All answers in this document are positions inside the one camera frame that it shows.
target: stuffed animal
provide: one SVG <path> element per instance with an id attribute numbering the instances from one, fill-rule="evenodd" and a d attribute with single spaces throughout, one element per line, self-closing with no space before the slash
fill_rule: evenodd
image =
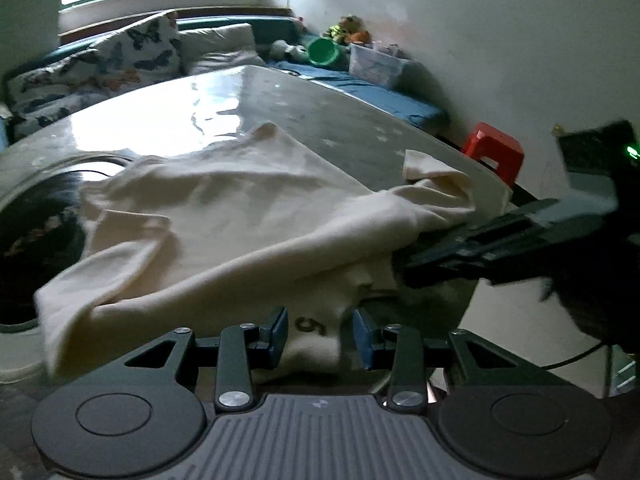
<path id="1" fill-rule="evenodd" d="M 340 21 L 336 25 L 329 27 L 323 36 L 325 38 L 331 38 L 338 44 L 348 44 L 351 43 L 350 39 L 354 34 L 360 34 L 358 38 L 369 39 L 369 41 L 356 39 L 355 41 L 357 42 L 370 43 L 371 41 L 371 35 L 366 30 L 363 30 L 362 20 L 350 14 L 349 16 L 341 17 Z"/>

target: clear plastic box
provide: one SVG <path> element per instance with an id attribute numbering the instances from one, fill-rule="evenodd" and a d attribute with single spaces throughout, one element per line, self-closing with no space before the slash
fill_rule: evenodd
<path id="1" fill-rule="evenodd" d="M 351 45 L 349 74 L 389 90 L 400 83 L 402 72 L 411 63 L 409 59 L 389 56 L 370 48 Z"/>

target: plastic stool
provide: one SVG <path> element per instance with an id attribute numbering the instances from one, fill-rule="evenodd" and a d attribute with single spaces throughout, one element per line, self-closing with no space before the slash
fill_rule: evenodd
<path id="1" fill-rule="evenodd" d="M 462 147 L 462 153 L 473 160 L 486 157 L 496 162 L 498 167 L 495 168 L 495 173 L 509 187 L 513 187 L 516 182 L 524 161 L 520 143 L 486 123 L 476 124 L 474 132 Z"/>

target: blue mattress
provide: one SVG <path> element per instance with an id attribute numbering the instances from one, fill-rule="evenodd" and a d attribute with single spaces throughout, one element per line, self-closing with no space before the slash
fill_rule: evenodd
<path id="1" fill-rule="evenodd" d="M 428 126 L 443 126 L 449 123 L 449 115 L 441 108 L 354 78 L 348 72 L 326 70 L 288 61 L 269 61 L 268 65 L 279 69 L 295 70 L 313 80 L 339 88 L 422 130 Z"/>

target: green bucket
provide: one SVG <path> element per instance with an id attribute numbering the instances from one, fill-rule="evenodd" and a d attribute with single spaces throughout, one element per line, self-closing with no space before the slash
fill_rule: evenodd
<path id="1" fill-rule="evenodd" d="M 306 46 L 309 61 L 315 66 L 331 66 L 340 57 L 340 47 L 334 40 L 317 38 Z"/>

